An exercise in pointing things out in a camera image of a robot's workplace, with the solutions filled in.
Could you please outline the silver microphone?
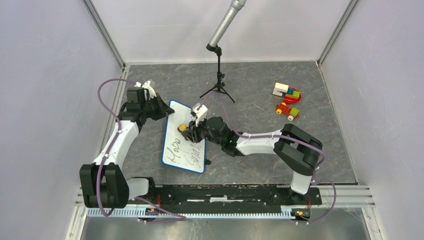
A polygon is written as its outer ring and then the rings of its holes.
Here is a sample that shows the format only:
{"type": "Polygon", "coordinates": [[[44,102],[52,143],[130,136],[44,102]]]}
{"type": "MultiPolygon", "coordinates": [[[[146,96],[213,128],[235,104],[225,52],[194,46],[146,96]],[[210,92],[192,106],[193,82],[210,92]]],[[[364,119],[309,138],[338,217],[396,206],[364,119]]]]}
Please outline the silver microphone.
{"type": "Polygon", "coordinates": [[[226,11],[224,17],[222,18],[220,24],[213,33],[211,39],[209,40],[206,48],[213,52],[215,48],[218,47],[218,43],[229,28],[230,24],[236,17],[237,13],[245,6],[246,0],[232,0],[228,10],[226,11]]]}

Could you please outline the blue framed whiteboard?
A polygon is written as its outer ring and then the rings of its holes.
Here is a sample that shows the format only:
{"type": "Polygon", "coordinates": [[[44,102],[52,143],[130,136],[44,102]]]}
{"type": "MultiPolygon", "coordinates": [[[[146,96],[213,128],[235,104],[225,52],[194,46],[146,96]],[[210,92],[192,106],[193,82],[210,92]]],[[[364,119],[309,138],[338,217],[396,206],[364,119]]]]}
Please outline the blue framed whiteboard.
{"type": "Polygon", "coordinates": [[[206,141],[193,143],[185,140],[178,127],[188,125],[192,120],[191,107],[176,100],[170,100],[169,106],[175,113],[166,119],[161,161],[165,166],[202,174],[205,171],[206,141]]]}

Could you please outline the black tripod mic stand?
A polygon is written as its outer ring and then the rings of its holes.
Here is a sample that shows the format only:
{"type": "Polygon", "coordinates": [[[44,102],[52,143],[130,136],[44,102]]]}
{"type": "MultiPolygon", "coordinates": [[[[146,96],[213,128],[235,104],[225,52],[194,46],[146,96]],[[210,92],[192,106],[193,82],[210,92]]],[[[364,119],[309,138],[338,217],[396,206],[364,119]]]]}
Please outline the black tripod mic stand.
{"type": "Polygon", "coordinates": [[[221,71],[222,49],[218,45],[211,46],[209,43],[207,44],[206,49],[210,52],[215,53],[217,56],[217,72],[216,72],[217,82],[212,88],[210,88],[204,94],[200,95],[199,98],[201,99],[211,92],[216,92],[216,93],[227,95],[233,103],[236,103],[235,100],[231,97],[231,95],[224,89],[225,83],[223,82],[223,79],[225,77],[225,74],[222,73],[221,71]]]}

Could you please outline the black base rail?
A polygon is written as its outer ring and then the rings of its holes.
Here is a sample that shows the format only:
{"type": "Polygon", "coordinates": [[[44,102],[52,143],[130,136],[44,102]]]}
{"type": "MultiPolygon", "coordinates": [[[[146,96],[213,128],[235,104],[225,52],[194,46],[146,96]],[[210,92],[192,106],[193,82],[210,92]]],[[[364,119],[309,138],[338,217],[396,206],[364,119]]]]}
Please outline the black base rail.
{"type": "Polygon", "coordinates": [[[266,214],[285,207],[322,204],[319,188],[305,195],[278,184],[163,184],[145,195],[147,200],[176,214],[266,214]]]}

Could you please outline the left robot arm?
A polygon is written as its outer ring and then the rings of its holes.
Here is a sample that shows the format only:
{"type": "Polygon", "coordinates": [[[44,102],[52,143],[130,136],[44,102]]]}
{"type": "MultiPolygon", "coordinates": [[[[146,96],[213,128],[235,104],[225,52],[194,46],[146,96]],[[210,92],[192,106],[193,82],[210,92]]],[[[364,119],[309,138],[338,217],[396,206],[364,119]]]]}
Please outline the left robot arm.
{"type": "Polygon", "coordinates": [[[152,87],[127,90],[127,101],[115,116],[114,130],[106,146],[92,163],[82,165],[79,170],[82,197],[87,208],[122,209],[136,197],[145,204],[156,200],[157,190],[153,187],[152,177],[126,179],[122,166],[146,121],[157,121],[174,112],[152,87]]]}

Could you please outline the colourful toy block stack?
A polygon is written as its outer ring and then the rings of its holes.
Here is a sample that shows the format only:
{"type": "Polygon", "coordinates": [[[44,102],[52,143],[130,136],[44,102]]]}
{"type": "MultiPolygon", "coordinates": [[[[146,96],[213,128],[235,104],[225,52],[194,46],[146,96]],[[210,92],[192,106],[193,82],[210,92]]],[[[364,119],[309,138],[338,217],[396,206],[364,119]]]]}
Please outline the colourful toy block stack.
{"type": "Polygon", "coordinates": [[[297,104],[301,99],[301,92],[287,84],[276,82],[272,91],[272,96],[282,98],[288,105],[297,104]]]}

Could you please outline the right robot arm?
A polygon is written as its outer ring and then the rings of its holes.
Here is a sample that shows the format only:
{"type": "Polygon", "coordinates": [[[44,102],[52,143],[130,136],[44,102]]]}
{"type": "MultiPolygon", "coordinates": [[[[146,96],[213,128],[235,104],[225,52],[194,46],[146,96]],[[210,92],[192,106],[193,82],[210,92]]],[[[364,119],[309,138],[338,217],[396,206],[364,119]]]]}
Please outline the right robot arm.
{"type": "Polygon", "coordinates": [[[177,128],[185,140],[203,140],[220,146],[231,157],[254,154],[276,155],[293,171],[289,199],[302,204],[309,198],[309,188],[320,157],[324,156],[320,140],[292,123],[269,133],[237,132],[230,129],[222,117],[211,117],[196,124],[181,124],[177,128]]]}

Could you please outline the red toy block car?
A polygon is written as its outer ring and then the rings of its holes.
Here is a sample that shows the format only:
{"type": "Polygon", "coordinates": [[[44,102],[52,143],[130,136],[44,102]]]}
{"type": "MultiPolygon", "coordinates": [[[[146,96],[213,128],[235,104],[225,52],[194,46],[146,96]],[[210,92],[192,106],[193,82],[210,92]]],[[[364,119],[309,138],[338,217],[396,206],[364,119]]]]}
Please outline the red toy block car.
{"type": "Polygon", "coordinates": [[[293,121],[294,119],[298,119],[300,117],[299,110],[295,107],[290,108],[287,106],[285,102],[276,105],[275,112],[278,115],[285,115],[289,121],[293,121]]]}

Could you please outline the yellow bone-shaped eraser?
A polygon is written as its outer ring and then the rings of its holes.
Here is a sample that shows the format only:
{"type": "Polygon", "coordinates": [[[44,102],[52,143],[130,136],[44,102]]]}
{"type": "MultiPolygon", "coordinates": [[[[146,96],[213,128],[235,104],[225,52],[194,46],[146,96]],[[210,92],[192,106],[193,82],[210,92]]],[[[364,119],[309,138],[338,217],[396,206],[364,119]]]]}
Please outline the yellow bone-shaped eraser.
{"type": "Polygon", "coordinates": [[[182,123],[181,125],[178,126],[177,130],[180,133],[183,133],[183,132],[185,132],[187,130],[187,126],[184,123],[182,123]]]}

